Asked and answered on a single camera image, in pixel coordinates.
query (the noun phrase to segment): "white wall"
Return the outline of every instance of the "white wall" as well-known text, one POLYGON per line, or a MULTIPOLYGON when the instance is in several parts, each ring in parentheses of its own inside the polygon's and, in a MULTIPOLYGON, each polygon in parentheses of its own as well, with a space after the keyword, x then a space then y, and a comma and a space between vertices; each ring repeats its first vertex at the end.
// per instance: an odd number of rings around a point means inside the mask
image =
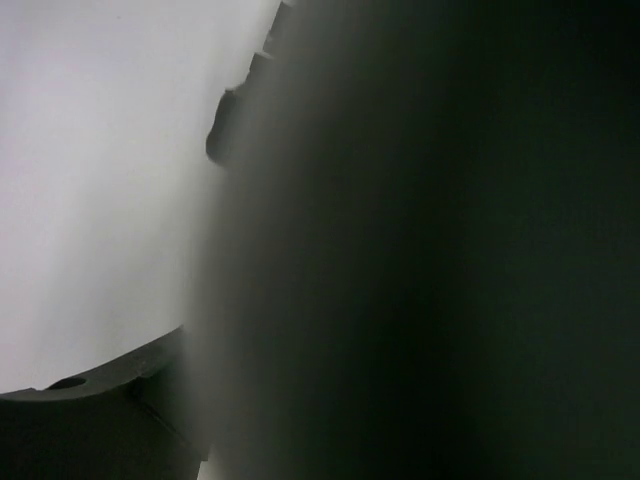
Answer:
POLYGON ((204 139, 278 3, 0 2, 0 391, 182 323, 204 139))

